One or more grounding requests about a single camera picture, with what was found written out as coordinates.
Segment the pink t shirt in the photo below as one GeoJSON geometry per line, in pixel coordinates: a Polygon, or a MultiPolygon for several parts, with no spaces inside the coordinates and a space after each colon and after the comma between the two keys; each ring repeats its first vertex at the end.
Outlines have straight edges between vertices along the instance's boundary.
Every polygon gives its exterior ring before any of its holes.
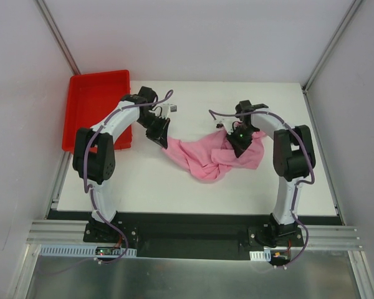
{"type": "Polygon", "coordinates": [[[237,157],[226,131],[215,131],[198,141],[181,141],[168,138],[167,149],[162,152],[184,171],[199,181],[219,181],[233,168],[252,169],[259,167],[264,157],[262,139],[266,135],[258,132],[252,136],[248,149],[237,157]]]}

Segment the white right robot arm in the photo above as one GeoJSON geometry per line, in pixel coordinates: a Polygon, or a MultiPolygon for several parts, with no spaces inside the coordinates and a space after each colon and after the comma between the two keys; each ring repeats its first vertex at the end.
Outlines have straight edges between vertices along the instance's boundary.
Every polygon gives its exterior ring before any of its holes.
{"type": "Polygon", "coordinates": [[[262,132],[273,141],[273,167],[279,177],[277,200],[267,225],[255,233],[257,243],[276,247],[298,233],[296,208],[303,184],[314,183],[316,164],[310,128],[292,126],[265,104],[252,105],[249,100],[236,105],[238,126],[232,126],[226,139],[236,157],[248,149],[252,135],[262,132]]]}

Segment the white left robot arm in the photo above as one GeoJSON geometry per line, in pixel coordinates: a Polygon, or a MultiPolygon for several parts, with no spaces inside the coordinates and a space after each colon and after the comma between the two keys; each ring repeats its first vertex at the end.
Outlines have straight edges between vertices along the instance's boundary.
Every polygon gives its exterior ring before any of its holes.
{"type": "Polygon", "coordinates": [[[76,132],[72,167],[83,181],[84,192],[92,205],[86,226],[85,242],[123,242],[125,234],[115,221],[117,208],[110,193],[110,178],[115,171],[115,142],[133,123],[146,130],[145,136],[168,147],[169,115],[167,102],[173,95],[169,90],[164,99],[150,87],[142,86],[137,94],[126,94],[103,120],[90,128],[76,132]]]}

